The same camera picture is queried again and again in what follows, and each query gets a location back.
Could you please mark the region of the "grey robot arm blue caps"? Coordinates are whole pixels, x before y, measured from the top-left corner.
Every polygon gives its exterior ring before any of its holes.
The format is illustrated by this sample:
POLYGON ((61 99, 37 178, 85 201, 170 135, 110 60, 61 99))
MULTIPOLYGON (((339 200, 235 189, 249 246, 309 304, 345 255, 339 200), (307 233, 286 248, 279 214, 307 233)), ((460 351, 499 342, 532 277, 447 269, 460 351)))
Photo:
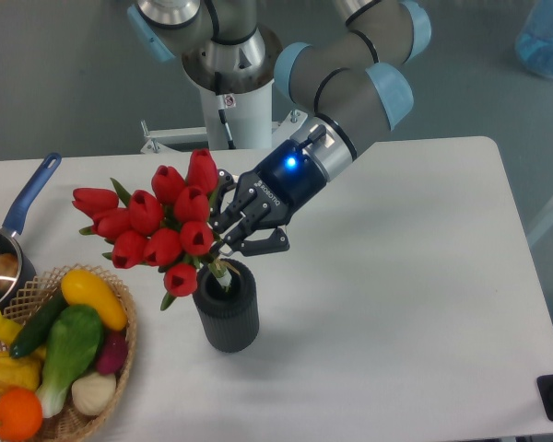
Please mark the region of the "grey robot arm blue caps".
POLYGON ((291 217, 411 111, 400 66, 429 44, 414 1, 339 1, 346 34, 324 48, 282 46, 254 1, 135 1, 127 15, 156 58, 180 59, 213 148, 264 148, 239 177, 222 174, 213 255, 288 249, 291 217))

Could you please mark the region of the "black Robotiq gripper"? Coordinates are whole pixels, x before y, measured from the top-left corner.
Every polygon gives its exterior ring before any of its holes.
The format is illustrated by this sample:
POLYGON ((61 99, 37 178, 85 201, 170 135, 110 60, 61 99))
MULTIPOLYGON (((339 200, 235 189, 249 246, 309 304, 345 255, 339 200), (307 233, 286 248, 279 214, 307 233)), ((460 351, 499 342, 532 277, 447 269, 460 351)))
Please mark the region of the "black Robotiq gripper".
POLYGON ((209 197, 211 227, 224 236, 218 253, 245 257, 285 252, 285 226, 327 183, 310 157, 318 141, 287 140, 253 169, 241 175, 218 170, 218 186, 209 197), (267 238, 246 239, 258 230, 276 227, 267 238))

